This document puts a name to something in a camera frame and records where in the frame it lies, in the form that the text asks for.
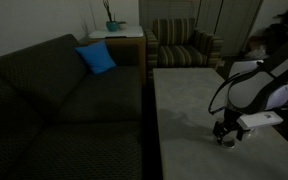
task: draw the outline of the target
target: white table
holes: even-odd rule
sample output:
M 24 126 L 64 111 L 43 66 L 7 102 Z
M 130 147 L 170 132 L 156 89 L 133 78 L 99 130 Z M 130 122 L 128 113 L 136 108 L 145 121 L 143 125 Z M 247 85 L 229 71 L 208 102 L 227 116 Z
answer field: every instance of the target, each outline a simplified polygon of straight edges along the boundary
M 143 29 L 141 26 L 128 26 L 126 29 L 117 30 L 114 32 L 108 31 L 106 28 L 98 29 L 89 34 L 91 39 L 96 38 L 116 38 L 116 37 L 125 37 L 125 38 L 138 38 L 143 37 Z
M 207 108 L 223 79 L 213 69 L 153 73 L 164 179 L 288 179 L 288 142 L 272 127 L 236 140 L 234 149 L 217 144 L 212 130 L 223 113 L 212 116 Z M 214 108 L 223 105 L 224 95 L 219 94 Z

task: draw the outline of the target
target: blue pillow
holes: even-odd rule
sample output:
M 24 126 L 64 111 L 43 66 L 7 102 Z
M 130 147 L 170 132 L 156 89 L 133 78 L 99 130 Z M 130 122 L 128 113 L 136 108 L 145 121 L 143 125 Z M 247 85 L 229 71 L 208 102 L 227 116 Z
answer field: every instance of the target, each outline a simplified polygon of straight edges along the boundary
M 75 50 L 82 56 L 93 74 L 105 72 L 116 66 L 103 40 L 85 47 L 77 47 Z

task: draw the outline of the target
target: upholstery fabric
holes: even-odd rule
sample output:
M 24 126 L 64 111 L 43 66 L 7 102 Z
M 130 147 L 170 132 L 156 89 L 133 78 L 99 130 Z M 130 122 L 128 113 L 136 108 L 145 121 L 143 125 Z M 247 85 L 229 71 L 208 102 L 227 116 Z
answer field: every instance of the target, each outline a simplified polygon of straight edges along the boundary
M 195 19 L 156 19 L 153 32 L 159 45 L 187 45 L 193 38 Z
M 54 122 L 139 121 L 140 83 L 139 67 L 118 66 L 102 74 L 87 75 L 67 98 Z
M 217 63 L 221 59 L 223 39 L 214 34 L 196 30 L 194 23 L 193 18 L 156 19 L 153 21 L 153 29 L 144 31 L 146 36 L 146 78 L 148 86 L 154 84 L 154 68 L 217 67 Z M 183 52 L 178 50 L 181 49 L 180 47 L 175 49 L 172 46 L 191 46 L 196 49 L 197 53 L 193 53 L 191 47 L 189 50 L 185 48 L 184 54 L 190 55 L 190 58 L 186 59 L 183 58 Z
M 146 82 L 148 86 L 153 84 L 153 68 L 157 67 L 158 41 L 154 33 L 144 30 L 146 36 Z
M 157 67 L 197 67 L 205 65 L 202 55 L 192 46 L 161 46 Z
M 93 74 L 105 72 L 116 66 L 107 51 L 104 40 L 85 47 L 77 47 L 75 50 L 82 56 Z
M 206 65 L 214 68 L 221 59 L 223 39 L 205 31 L 195 30 L 193 46 L 206 56 Z
M 139 66 L 139 46 L 136 44 L 109 44 L 108 52 L 117 66 Z
M 48 126 L 7 179 L 141 179 L 137 122 Z
M 65 35 L 2 56 L 0 75 L 50 118 L 86 74 L 74 50 L 78 45 L 73 35 Z
M 0 78 L 0 179 L 39 132 L 43 120 Z

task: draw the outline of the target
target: sofa cushion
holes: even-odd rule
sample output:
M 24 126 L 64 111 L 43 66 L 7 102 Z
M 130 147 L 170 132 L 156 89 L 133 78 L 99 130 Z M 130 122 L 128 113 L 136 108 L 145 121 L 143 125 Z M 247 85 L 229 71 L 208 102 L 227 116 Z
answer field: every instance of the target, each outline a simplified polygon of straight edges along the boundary
M 0 179 L 39 132 L 42 118 L 0 78 Z
M 49 118 L 86 74 L 74 48 L 79 43 L 65 35 L 0 57 L 0 75 Z
M 85 47 L 77 47 L 76 51 L 82 56 L 93 74 L 99 74 L 116 66 L 107 51 L 105 41 L 99 41 Z
M 55 122 L 108 122 L 141 118 L 138 66 L 87 75 L 61 107 Z
M 205 60 L 193 46 L 160 46 L 157 67 L 198 67 Z
M 137 122 L 48 126 L 8 179 L 141 179 Z

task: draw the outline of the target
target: striped armchair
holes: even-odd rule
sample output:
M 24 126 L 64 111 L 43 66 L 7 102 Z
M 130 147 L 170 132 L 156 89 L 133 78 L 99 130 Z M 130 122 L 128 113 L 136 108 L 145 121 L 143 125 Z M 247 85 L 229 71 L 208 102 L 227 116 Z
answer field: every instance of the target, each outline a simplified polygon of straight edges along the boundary
M 146 29 L 147 83 L 153 83 L 153 68 L 213 67 L 220 60 L 223 39 L 196 30 L 195 19 L 156 19 Z

